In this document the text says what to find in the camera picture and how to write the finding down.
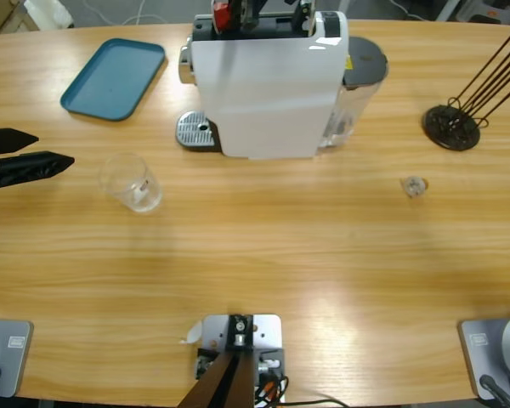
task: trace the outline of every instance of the wooden table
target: wooden table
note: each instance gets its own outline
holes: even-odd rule
[[[353,21],[390,74],[354,137],[313,160],[248,161],[179,148],[197,109],[179,82],[188,25],[0,36],[0,128],[25,151],[76,164],[0,190],[0,319],[35,331],[20,395],[174,405],[194,383],[179,344],[208,314],[283,320],[289,399],[352,405],[472,398],[456,325],[510,315],[510,100],[474,150],[422,133],[510,27]],[[167,64],[124,122],[70,115],[60,95],[111,37],[160,43]],[[161,181],[138,215],[97,183],[110,155],[140,154]],[[429,182],[410,199],[400,180]]]

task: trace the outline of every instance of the black cable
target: black cable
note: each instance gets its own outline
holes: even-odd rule
[[[255,392],[255,405],[266,402],[267,404],[264,408],[275,408],[278,406],[302,406],[332,403],[341,406],[342,408],[349,408],[342,401],[334,398],[315,399],[313,401],[281,402],[281,397],[285,394],[288,386],[289,377],[278,378],[274,375],[269,376],[268,381],[260,384]]]
[[[300,406],[300,405],[316,405],[316,404],[325,404],[327,402],[331,402],[333,404],[342,406],[343,408],[349,408],[348,405],[345,405],[342,401],[333,398],[327,399],[316,399],[314,401],[301,401],[301,402],[279,402],[277,405],[279,406]]]

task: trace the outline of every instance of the clear glass cup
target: clear glass cup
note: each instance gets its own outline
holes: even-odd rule
[[[102,190],[136,213],[156,208],[162,199],[157,183],[144,159],[132,153],[110,157],[100,169]]]

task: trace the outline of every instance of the coffee machine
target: coffee machine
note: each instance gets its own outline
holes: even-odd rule
[[[262,14],[266,1],[212,1],[212,14],[195,17],[179,76],[196,84],[204,111],[178,121],[186,149],[251,159],[315,155],[343,83],[348,23],[341,12],[315,11],[315,0]]]

